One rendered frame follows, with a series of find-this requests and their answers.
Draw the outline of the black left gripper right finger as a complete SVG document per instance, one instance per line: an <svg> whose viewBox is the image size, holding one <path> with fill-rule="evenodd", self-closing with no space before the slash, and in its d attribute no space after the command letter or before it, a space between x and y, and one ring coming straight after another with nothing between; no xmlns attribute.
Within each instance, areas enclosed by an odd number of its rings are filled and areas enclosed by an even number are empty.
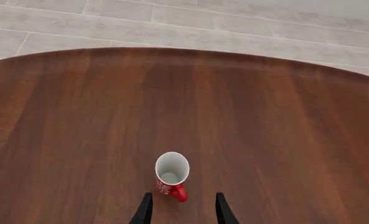
<svg viewBox="0 0 369 224"><path fill-rule="evenodd" d="M215 210L218 224L239 224L222 192L216 193Z"/></svg>

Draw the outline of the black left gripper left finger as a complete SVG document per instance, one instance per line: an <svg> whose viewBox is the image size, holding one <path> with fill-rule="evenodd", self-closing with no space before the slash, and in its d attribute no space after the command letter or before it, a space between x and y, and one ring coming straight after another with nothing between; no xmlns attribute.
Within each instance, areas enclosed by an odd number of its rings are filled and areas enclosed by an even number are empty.
<svg viewBox="0 0 369 224"><path fill-rule="evenodd" d="M134 216L128 224L151 224L153 211L152 193L144 194L142 201L136 210Z"/></svg>

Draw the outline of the red mug with white print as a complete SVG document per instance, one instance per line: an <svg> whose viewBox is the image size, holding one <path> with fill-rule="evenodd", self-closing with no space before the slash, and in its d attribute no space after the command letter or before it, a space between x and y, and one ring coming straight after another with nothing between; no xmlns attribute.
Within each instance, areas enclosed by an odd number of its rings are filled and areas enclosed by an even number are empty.
<svg viewBox="0 0 369 224"><path fill-rule="evenodd" d="M155 163L157 189L164 195L171 195L179 202L188 199L184 182L190 173L187 158L179 152L166 152Z"/></svg>

